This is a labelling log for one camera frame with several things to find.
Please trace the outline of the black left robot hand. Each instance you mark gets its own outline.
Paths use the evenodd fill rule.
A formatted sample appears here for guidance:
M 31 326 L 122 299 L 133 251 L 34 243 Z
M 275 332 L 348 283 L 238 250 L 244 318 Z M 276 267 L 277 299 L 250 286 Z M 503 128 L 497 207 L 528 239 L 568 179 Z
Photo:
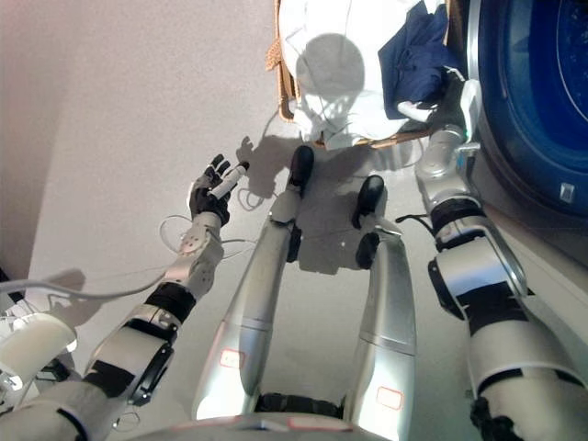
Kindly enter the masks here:
M 246 175 L 250 165 L 243 161 L 233 169 L 230 166 L 231 163 L 222 154 L 217 154 L 205 167 L 202 175 L 192 183 L 187 196 L 191 220 L 208 212 L 219 218 L 221 226 L 228 223 L 231 192 Z

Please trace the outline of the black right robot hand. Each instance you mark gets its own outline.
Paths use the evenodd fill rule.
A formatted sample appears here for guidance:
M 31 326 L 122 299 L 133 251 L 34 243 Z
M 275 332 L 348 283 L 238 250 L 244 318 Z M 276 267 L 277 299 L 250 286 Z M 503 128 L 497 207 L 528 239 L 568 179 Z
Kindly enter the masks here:
M 452 129 L 469 142 L 481 113 L 481 83 L 449 66 L 443 67 L 442 78 L 442 88 L 433 102 L 404 100 L 396 109 L 403 117 L 425 124 L 431 133 Z

